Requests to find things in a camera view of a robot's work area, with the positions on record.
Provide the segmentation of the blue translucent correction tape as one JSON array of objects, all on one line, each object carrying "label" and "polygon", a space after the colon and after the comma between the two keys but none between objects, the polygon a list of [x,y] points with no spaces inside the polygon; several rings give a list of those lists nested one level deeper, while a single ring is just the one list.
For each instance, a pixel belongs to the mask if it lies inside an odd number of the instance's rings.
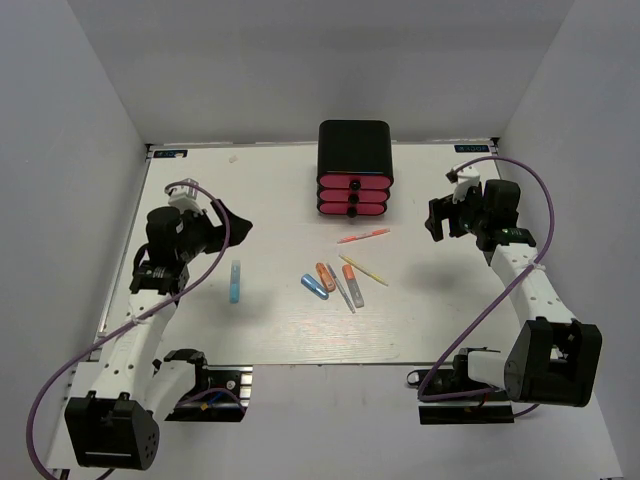
[{"label": "blue translucent correction tape", "polygon": [[317,281],[312,275],[304,274],[301,277],[301,284],[311,291],[314,295],[322,300],[327,300],[329,298],[329,293],[325,289],[325,287]]}]

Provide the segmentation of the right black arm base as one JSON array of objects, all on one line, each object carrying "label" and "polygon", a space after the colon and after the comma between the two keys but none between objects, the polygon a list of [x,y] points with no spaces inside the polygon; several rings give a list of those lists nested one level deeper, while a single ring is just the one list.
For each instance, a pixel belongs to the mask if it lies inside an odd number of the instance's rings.
[{"label": "right black arm base", "polygon": [[462,348],[435,372],[425,388],[427,368],[410,371],[406,386],[418,391],[422,425],[508,424],[515,414],[504,387],[507,355],[498,350]]}]

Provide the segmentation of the clear blue ballpoint pen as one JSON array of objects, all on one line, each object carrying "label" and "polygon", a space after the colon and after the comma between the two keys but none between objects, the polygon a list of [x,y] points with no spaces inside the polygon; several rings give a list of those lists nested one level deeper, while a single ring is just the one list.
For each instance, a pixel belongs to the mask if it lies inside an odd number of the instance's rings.
[{"label": "clear blue ballpoint pen", "polygon": [[349,295],[347,294],[344,286],[342,285],[342,283],[338,279],[334,269],[332,268],[332,266],[328,262],[326,263],[326,268],[327,268],[332,280],[334,281],[334,283],[336,285],[336,288],[338,289],[340,295],[344,299],[348,309],[351,311],[352,314],[355,314],[356,310],[355,310],[355,307],[354,307],[351,299],[349,298]]}]

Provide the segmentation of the orange translucent correction tape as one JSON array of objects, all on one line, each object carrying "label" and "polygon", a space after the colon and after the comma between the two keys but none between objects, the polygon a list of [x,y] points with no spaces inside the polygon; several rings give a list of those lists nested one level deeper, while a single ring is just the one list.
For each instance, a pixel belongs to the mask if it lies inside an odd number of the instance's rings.
[{"label": "orange translucent correction tape", "polygon": [[324,289],[329,293],[333,292],[336,289],[336,284],[326,265],[319,262],[316,264],[315,268]]}]

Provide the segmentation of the yellow thin highlighter pen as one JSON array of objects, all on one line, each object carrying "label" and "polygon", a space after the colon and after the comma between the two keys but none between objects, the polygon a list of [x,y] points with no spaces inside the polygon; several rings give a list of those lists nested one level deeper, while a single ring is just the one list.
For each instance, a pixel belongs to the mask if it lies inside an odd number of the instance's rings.
[{"label": "yellow thin highlighter pen", "polygon": [[347,264],[349,264],[353,268],[357,269],[358,271],[360,271],[364,275],[368,276],[369,278],[373,279],[374,281],[378,282],[379,284],[384,285],[384,286],[389,286],[389,284],[388,284],[388,282],[386,280],[384,280],[379,275],[375,274],[370,269],[368,269],[368,268],[364,267],[363,265],[361,265],[360,263],[356,262],[352,258],[350,258],[350,257],[348,257],[348,256],[346,256],[344,254],[339,254],[338,256],[344,262],[346,262]]}]

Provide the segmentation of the orange double-ended marker pen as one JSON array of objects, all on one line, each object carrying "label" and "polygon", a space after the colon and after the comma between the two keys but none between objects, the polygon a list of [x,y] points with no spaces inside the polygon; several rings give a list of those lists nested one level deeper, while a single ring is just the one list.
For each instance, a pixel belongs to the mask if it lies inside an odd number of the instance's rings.
[{"label": "orange double-ended marker pen", "polygon": [[360,234],[357,234],[357,235],[351,235],[351,236],[348,236],[348,237],[341,238],[336,243],[339,244],[339,245],[340,244],[351,243],[351,242],[355,242],[355,241],[359,241],[359,240],[363,240],[363,239],[367,239],[367,238],[372,238],[372,237],[385,235],[387,233],[390,233],[390,231],[391,230],[389,228],[377,229],[377,230],[374,230],[374,231],[360,233]]}]

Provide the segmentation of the light blue highlighter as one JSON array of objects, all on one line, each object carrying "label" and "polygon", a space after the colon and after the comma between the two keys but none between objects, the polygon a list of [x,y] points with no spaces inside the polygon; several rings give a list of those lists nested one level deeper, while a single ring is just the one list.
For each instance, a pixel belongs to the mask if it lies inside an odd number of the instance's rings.
[{"label": "light blue highlighter", "polygon": [[230,270],[229,301],[237,304],[240,300],[241,262],[233,260]]}]

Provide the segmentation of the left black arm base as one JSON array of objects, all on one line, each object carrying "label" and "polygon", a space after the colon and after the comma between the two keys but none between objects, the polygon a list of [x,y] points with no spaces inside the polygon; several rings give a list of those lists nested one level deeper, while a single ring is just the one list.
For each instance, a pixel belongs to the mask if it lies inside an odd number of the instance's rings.
[{"label": "left black arm base", "polygon": [[240,423],[248,409],[253,383],[252,366],[210,365],[205,354],[195,349],[170,351],[155,360],[156,371],[165,365],[189,366],[194,379],[178,405],[166,417],[169,422]]}]

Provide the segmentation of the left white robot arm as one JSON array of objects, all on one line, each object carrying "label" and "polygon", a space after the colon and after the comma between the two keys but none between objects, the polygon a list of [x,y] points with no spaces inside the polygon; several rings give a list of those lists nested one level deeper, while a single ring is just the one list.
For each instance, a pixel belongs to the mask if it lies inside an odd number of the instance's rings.
[{"label": "left white robot arm", "polygon": [[186,289],[188,265],[199,254],[240,244],[253,225],[223,203],[211,223],[193,200],[171,201],[146,217],[147,242],[134,262],[125,331],[88,393],[69,399],[64,412],[77,463],[82,467],[148,469],[157,454],[160,424],[184,395],[205,396],[211,374],[202,352],[182,349],[159,360],[164,330]]}]

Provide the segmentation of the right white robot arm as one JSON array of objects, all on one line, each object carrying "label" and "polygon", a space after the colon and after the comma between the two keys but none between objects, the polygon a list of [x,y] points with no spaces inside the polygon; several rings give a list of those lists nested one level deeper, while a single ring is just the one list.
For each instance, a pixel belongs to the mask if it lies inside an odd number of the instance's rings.
[{"label": "right white robot arm", "polygon": [[520,188],[511,181],[465,180],[429,203],[425,222],[436,241],[472,234],[500,278],[521,330],[511,350],[463,348],[443,385],[420,387],[429,400],[477,397],[502,390],[514,402],[584,407],[591,398],[602,335],[559,299],[531,233],[517,225]]}]

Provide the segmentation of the orange cap highlighter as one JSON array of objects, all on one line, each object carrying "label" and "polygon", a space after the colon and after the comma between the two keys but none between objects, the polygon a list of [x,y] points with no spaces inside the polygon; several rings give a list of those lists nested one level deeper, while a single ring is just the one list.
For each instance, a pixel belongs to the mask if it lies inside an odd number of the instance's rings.
[{"label": "orange cap highlighter", "polygon": [[346,280],[347,287],[349,289],[354,307],[362,308],[364,306],[364,299],[362,297],[362,293],[359,288],[352,266],[349,264],[343,265],[342,272]]}]

